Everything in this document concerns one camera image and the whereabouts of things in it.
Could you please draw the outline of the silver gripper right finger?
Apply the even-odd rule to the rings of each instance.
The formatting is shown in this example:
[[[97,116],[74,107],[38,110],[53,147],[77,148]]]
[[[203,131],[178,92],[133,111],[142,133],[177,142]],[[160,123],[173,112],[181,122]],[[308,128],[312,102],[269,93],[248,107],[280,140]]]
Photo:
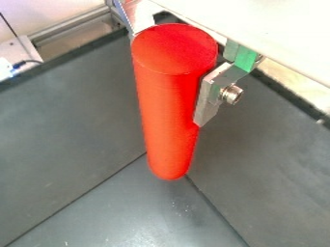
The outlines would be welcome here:
[[[227,40],[223,51],[224,62],[201,78],[193,122],[204,126],[217,113],[223,103],[235,105],[243,94],[237,81],[256,68],[263,56]]]

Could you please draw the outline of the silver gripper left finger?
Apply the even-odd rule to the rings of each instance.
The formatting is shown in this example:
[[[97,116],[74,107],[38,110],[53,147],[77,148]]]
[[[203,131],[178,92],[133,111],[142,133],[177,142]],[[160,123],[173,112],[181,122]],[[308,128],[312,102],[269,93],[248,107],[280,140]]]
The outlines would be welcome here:
[[[154,6],[148,0],[112,0],[121,21],[128,29],[128,38],[154,25]]]

